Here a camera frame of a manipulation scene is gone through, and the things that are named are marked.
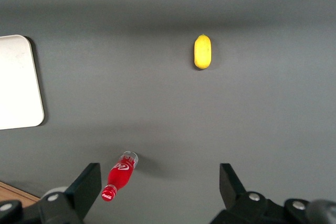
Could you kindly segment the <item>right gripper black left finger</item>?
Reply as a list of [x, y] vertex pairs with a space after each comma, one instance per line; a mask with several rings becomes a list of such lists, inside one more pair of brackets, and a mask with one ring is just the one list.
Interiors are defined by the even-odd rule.
[[41, 223], [83, 223], [101, 191], [101, 167], [90, 163], [64, 191], [52, 191], [40, 200]]

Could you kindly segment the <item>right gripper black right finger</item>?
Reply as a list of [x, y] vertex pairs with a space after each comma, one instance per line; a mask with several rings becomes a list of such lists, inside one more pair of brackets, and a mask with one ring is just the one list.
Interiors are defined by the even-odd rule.
[[225, 209], [211, 223], [286, 223], [283, 207], [247, 191], [229, 163], [220, 164], [219, 191]]

